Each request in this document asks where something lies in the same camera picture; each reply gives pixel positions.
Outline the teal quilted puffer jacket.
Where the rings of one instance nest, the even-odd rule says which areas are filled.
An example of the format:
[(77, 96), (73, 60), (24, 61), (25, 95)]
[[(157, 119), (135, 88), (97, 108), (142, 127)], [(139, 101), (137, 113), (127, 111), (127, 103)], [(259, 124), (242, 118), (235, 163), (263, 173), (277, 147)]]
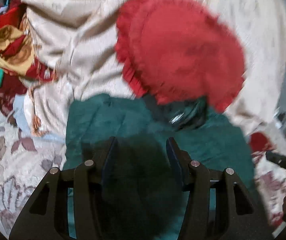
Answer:
[(100, 223), (104, 239), (177, 239), (188, 193), (175, 181), (166, 140), (213, 170), (233, 168), (257, 204), (251, 149), (239, 127), (213, 109), (199, 128), (175, 129), (157, 121), (142, 99), (100, 94), (69, 109), (64, 168), (103, 150), (110, 137), (119, 150), (103, 185)]

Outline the floral plush blanket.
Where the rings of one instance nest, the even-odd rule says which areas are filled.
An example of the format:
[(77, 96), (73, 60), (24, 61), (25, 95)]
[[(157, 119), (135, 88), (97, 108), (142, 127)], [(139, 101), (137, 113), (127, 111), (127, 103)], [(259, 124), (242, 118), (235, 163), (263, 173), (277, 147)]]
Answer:
[[(251, 149), (254, 182), (272, 230), (282, 228), (282, 204), (286, 171), (265, 158), (268, 150), (286, 156), (286, 138), (275, 123), (260, 125), (243, 135)], [(12, 125), (0, 110), (0, 232), (10, 231), (37, 184), (49, 168), (63, 168), (67, 158), (65, 139), (47, 135), (32, 137), (20, 125)]]

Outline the red heart-shaped ruffled pillow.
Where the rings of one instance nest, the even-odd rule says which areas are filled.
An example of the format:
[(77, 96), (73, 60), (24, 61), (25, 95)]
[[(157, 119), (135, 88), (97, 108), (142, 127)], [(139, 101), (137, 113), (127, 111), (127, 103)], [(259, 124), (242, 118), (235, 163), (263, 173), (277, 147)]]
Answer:
[(224, 112), (242, 89), (240, 42), (196, 0), (129, 0), (116, 28), (116, 57), (138, 98), (165, 105), (204, 96)]

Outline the red and gold floral cloth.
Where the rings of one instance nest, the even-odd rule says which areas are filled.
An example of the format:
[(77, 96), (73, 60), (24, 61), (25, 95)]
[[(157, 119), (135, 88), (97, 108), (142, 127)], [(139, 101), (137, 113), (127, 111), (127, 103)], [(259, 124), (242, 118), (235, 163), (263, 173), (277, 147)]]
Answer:
[(12, 0), (0, 7), (0, 69), (40, 83), (57, 79), (56, 72), (36, 56), (26, 4)]

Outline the cream embroidered bedspread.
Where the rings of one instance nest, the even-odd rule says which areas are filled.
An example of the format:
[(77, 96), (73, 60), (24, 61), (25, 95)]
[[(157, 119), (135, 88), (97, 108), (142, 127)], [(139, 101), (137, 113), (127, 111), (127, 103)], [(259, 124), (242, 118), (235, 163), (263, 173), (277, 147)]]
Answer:
[[(133, 98), (116, 61), (116, 13), (127, 0), (23, 0), (36, 55), (58, 75), (31, 89), (25, 116), (32, 133), (65, 137), (74, 100), (108, 93)], [(236, 32), (245, 50), (245, 83), (225, 111), (250, 135), (274, 119), (286, 70), (286, 0), (197, 0)]]

